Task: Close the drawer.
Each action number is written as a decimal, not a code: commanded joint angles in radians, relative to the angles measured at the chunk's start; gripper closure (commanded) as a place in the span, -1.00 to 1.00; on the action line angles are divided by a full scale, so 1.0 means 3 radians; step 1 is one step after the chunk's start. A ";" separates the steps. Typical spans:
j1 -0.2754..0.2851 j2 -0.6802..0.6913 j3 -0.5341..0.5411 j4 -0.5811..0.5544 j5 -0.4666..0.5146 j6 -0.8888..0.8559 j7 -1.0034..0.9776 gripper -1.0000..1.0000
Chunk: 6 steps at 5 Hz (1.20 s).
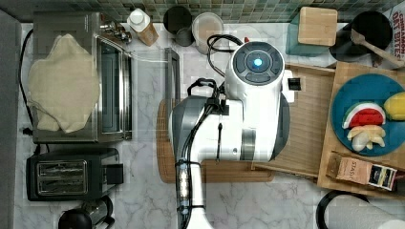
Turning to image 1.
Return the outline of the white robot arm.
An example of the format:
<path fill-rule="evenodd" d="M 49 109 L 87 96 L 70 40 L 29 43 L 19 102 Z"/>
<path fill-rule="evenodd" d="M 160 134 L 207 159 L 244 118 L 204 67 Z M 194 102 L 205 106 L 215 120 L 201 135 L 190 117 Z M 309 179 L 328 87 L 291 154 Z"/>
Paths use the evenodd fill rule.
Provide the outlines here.
<path fill-rule="evenodd" d="M 247 42 L 228 62 L 224 98 L 214 80 L 200 78 L 195 85 L 212 88 L 212 95 L 190 94 L 174 107 L 168 130 L 175 157 L 179 229 L 212 229 L 205 214 L 203 161 L 271 161 L 284 149 L 289 105 L 283 82 L 290 76 L 275 47 Z"/>

